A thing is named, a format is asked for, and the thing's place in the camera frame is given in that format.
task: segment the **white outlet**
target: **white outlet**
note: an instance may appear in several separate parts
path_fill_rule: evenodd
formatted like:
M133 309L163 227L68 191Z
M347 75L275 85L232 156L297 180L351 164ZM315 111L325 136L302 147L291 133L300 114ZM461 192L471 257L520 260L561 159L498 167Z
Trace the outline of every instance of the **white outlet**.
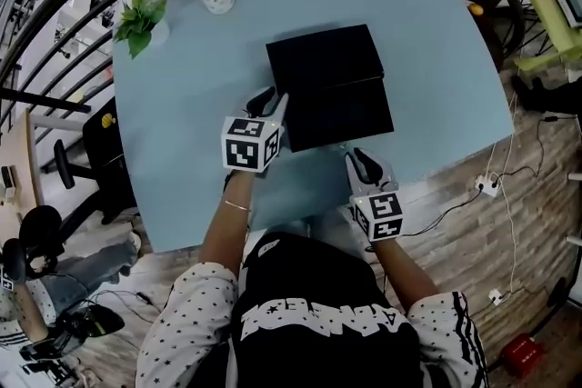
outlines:
M480 189L483 193L495 197L499 192L499 184L495 184L491 178L485 178L480 174L475 180L475 189Z
M505 297L499 292L497 288L494 288L489 292L489 301L491 301L494 305L500 305L505 301Z

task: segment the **red object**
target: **red object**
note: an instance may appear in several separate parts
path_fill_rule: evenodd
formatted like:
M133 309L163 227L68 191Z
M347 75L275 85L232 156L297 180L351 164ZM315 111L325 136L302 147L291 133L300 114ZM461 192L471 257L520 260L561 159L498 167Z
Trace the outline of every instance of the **red object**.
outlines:
M521 378L531 371L543 352L541 344L532 340L528 334L522 333L501 350L501 361L508 373Z

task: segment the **wooden floor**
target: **wooden floor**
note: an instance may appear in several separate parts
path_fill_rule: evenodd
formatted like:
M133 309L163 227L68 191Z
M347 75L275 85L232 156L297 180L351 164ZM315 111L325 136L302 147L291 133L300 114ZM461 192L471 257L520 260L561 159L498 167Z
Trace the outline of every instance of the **wooden floor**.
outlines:
M503 368L489 375L491 388L580 388L582 377L582 310L566 305L536 335L544 355L523 379L511 377Z
M508 102L513 94L508 84L510 75L510 72L501 75ZM566 81L561 68L541 76L548 87ZM517 106L516 133L506 172L524 164L537 169L541 157L536 139L539 117ZM399 240L442 290L461 290L467 295L489 363L494 362L512 337L531 330L541 321L548 312L548 292L560 277L569 280L575 265L577 250L564 239L568 234L577 234L579 224L578 184L567 181L567 173L577 170L579 165L577 123L564 120L542 124L540 139L545 156L539 177L535 179L528 170L504 177L517 244L514 292L505 303L487 306L491 289L506 293L510 287L514 246L501 194L495 199L481 194L473 203L449 214L434 230ZM508 148L509 138L497 144L490 170L501 172ZM425 181L401 187L412 213L408 233L422 229L447 208L473 196L475 178L486 171L490 154L491 147ZM163 306L174 279L195 262L196 249L149 254L115 289L141 291ZM374 267L381 283L381 270L378 265ZM396 303L390 289L387 294ZM153 308L139 303L131 294L123 297L146 319L156 317ZM149 323L127 311L113 295L105 295L99 302L124 317L126 327L118 336L127 341L116 335L89 341L69 361L78 357L101 377L103 386L133 386L137 350L130 343L139 346Z

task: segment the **white pot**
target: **white pot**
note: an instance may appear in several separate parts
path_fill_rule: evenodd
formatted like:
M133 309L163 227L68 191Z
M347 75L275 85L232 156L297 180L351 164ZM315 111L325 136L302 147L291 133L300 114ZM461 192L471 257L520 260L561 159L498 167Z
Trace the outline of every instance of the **white pot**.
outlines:
M162 19L154 29L152 29L152 40L150 41L150 45L152 47L159 47L167 38L170 37L170 27L167 25L166 20Z

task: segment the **light blue table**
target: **light blue table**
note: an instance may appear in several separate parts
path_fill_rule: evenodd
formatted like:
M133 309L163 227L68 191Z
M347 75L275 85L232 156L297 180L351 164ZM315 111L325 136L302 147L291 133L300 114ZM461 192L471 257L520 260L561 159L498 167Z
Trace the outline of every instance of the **light blue table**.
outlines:
M200 244L226 170L220 131L236 103L273 78L265 44L367 24L384 65L395 131L351 141L389 161L401 184L513 132L493 62L461 0L236 0L212 15L168 0L171 35L136 60L114 49L125 158L155 251ZM347 202L339 145L284 149L255 190L253 229Z

